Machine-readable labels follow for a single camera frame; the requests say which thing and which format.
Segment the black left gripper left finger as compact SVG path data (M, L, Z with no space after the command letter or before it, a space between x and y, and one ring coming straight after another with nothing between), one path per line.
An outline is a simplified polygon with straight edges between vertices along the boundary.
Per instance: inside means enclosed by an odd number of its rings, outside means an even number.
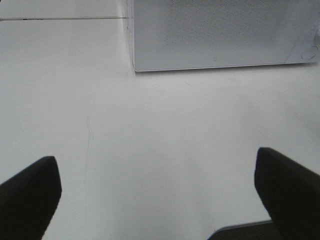
M35 161L0 185L0 238L40 240L62 195L54 156Z

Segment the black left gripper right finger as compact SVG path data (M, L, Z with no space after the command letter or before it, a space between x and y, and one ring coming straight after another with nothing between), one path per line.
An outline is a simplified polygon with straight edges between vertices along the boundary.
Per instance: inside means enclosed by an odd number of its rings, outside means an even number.
M254 186L284 240L320 238L320 176L270 148L257 151Z

